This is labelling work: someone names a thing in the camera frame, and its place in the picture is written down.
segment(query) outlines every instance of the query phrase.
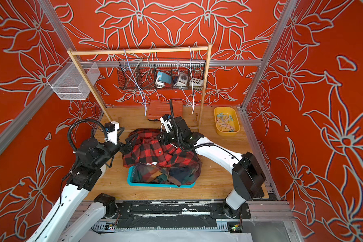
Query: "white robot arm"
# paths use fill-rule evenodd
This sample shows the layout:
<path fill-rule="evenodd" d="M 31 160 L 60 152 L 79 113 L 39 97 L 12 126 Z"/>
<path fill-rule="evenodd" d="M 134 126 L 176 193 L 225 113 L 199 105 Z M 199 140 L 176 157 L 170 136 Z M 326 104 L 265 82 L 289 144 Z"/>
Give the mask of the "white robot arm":
<path fill-rule="evenodd" d="M 237 216 L 239 207 L 245 201 L 252 200 L 265 181 L 256 158 L 249 152 L 240 154 L 230 151 L 211 142 L 201 133 L 191 132 L 181 117 L 173 116 L 172 102 L 170 107 L 171 115 L 164 115 L 160 119 L 165 125 L 165 131 L 159 134 L 158 139 L 162 144 L 176 143 L 184 151 L 194 150 L 230 172 L 233 176 L 234 188 L 224 200 L 223 210 L 230 218 Z M 82 122 L 97 123 L 105 134 L 106 142 L 99 143 L 92 135 L 81 144 L 81 148 L 77 149 L 69 138 L 77 160 L 68 174 L 70 177 L 67 180 L 67 186 L 27 242 L 78 242 L 99 219 L 112 218 L 117 213 L 115 198 L 100 194 L 87 211 L 62 233 L 77 206 L 104 174 L 106 162 L 110 159 L 113 161 L 118 151 L 129 152 L 127 147 L 131 147 L 119 142 L 118 137 L 123 128 L 119 128 L 117 122 L 106 123 L 103 126 L 96 120 L 80 120 L 69 128 L 68 137 L 71 137 L 72 129 Z"/>

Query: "blue container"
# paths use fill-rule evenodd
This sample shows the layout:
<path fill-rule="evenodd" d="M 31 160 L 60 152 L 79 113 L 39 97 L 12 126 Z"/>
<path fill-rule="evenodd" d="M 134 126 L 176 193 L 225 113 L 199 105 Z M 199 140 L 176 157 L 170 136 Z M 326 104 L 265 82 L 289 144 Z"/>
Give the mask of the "blue container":
<path fill-rule="evenodd" d="M 170 75 L 165 74 L 164 72 L 158 71 L 157 77 L 159 77 L 159 81 L 166 82 L 168 84 L 171 84 L 172 77 Z"/>
<path fill-rule="evenodd" d="M 181 185 L 180 187 L 174 184 L 153 184 L 153 183 L 137 183 L 133 182 L 133 176 L 136 172 L 136 166 L 132 166 L 129 168 L 128 172 L 128 184 L 134 187 L 175 187 L 175 188 L 191 188 L 195 186 L 195 182 L 191 185 Z"/>

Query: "orange toolbox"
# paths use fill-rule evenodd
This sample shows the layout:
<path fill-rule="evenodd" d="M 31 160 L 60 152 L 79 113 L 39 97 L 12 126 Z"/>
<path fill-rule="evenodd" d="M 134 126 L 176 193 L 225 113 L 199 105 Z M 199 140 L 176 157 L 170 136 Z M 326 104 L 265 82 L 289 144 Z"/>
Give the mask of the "orange toolbox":
<path fill-rule="evenodd" d="M 183 101 L 172 100 L 173 113 L 175 117 L 183 116 Z M 165 114 L 171 114 L 169 102 L 152 100 L 150 101 L 147 119 L 152 121 L 160 121 L 160 118 Z"/>

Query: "wooden rack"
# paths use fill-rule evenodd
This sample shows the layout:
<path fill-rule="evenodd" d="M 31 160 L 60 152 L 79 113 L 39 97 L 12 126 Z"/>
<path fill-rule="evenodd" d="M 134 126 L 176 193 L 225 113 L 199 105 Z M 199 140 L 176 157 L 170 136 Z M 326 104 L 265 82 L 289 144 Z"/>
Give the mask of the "wooden rack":
<path fill-rule="evenodd" d="M 197 116 L 198 120 L 198 130 L 200 130 L 200 124 L 203 115 L 203 106 L 204 106 L 204 96 L 205 90 L 207 86 L 207 77 L 208 77 L 208 69 L 210 66 L 210 58 L 211 58 L 211 48 L 212 44 L 208 43 L 207 46 L 194 46 L 194 47 L 176 47 L 176 48 L 154 48 L 154 49 L 136 49 L 136 50 L 89 50 L 89 51 L 72 51 L 68 49 L 68 55 L 70 56 L 71 60 L 73 61 L 75 67 L 78 69 L 79 73 L 82 75 L 83 79 L 85 80 L 86 84 L 90 88 L 90 91 L 96 98 L 99 106 L 101 107 L 102 111 L 105 113 L 107 119 L 111 122 L 113 119 L 111 118 L 107 108 L 102 101 L 102 97 L 99 95 L 98 92 L 95 91 L 93 85 L 91 84 L 89 78 L 86 75 L 85 70 L 82 68 L 82 65 L 78 61 L 76 56 L 78 55 L 117 55 L 117 54 L 133 54 L 133 53 L 159 53 L 159 52 L 181 52 L 181 51 L 200 51 L 206 50 L 207 51 L 207 59 L 206 59 L 206 66 L 204 69 L 204 79 L 203 79 L 203 91 L 202 91 L 202 101 L 200 102 L 200 114 Z"/>

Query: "teal laundry basket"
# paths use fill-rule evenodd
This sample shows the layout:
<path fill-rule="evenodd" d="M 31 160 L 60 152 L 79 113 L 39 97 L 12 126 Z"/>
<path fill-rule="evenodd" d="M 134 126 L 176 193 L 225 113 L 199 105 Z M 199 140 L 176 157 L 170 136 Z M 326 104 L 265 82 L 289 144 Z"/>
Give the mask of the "teal laundry basket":
<path fill-rule="evenodd" d="M 195 182 L 191 185 L 181 185 L 180 187 L 174 184 L 155 184 L 155 183 L 137 183 L 133 182 L 133 177 L 136 172 L 137 166 L 132 166 L 129 168 L 128 172 L 128 184 L 133 187 L 174 187 L 174 188 L 191 188 L 195 186 Z"/>

